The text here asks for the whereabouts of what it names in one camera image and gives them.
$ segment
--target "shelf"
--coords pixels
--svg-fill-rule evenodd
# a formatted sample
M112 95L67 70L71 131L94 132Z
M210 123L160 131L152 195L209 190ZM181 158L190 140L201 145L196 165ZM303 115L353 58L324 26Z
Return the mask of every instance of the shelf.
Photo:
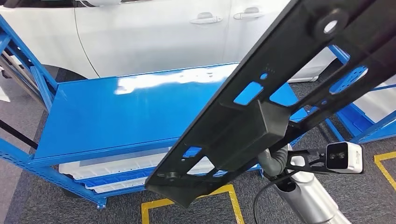
M172 146L235 64L61 83L31 164ZM286 83L271 96L297 102ZM307 113L299 110L291 119Z

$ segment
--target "mounting hole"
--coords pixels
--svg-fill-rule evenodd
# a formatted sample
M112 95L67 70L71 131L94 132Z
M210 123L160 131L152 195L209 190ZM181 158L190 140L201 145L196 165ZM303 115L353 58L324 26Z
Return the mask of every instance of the mounting hole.
M333 20L330 23L328 23L325 28L323 29L323 33L325 34L331 34L335 29L336 29L336 25L337 25L338 21L337 20Z
M264 74L262 74L262 75L260 76L260 79L261 79L261 80L264 80L264 79L267 78L267 76L268 76L268 74L267 74L267 73L264 73Z

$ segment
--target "white car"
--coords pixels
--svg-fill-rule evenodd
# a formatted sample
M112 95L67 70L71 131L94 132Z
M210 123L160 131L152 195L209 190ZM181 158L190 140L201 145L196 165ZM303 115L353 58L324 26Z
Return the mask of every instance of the white car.
M85 78L239 62L288 0L6 0L0 14L42 64ZM315 81L327 48L291 81Z

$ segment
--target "gray hose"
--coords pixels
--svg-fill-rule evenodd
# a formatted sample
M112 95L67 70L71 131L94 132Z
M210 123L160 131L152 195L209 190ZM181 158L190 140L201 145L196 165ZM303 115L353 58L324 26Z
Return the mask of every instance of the gray hose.
M288 145L282 147L271 155L268 149L258 154L257 158L261 168L269 176L276 176L282 173L286 167Z

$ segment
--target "white storage tray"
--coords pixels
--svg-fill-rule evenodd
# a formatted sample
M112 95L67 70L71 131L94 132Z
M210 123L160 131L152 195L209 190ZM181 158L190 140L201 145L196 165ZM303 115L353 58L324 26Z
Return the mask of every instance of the white storage tray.
M75 180L156 167L171 147L59 164L59 172Z
M189 170L188 174L196 175L196 174L204 174L208 173L214 168L214 165L209 161L207 157L201 159L192 169ZM147 177L136 178L127 181L120 181L115 183L103 184L94 187L85 187L87 189L92 189L96 191L96 193L104 193L113 190L120 190L124 188L130 187L138 187L143 186L144 182L146 181Z

